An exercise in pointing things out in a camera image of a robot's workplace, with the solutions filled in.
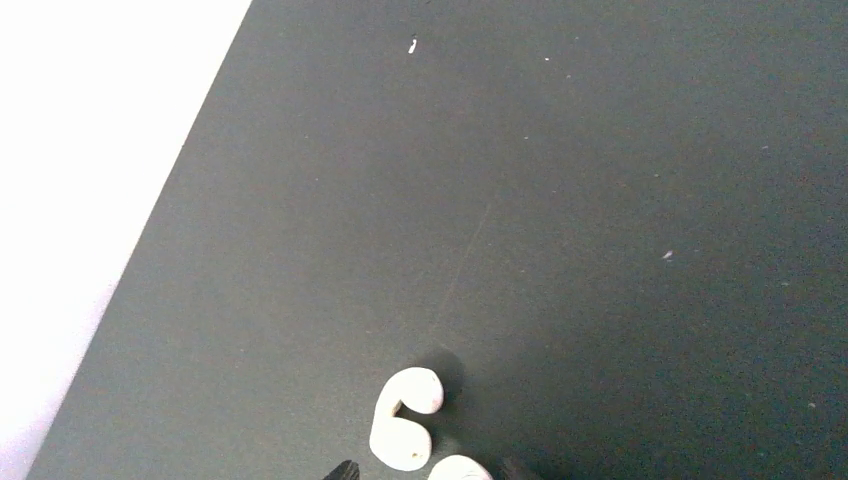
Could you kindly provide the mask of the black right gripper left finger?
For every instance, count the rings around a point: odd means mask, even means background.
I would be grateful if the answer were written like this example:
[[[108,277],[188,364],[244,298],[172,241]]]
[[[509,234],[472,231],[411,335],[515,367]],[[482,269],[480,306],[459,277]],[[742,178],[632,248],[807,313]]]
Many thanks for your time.
[[[359,480],[360,466],[353,460],[344,460],[332,469],[323,480]]]

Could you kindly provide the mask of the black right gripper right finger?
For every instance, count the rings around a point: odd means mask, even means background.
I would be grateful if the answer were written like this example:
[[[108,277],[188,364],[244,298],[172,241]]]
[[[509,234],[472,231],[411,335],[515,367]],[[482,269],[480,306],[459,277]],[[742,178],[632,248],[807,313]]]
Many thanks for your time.
[[[498,470],[503,480],[542,480],[526,463],[514,457],[500,459]]]

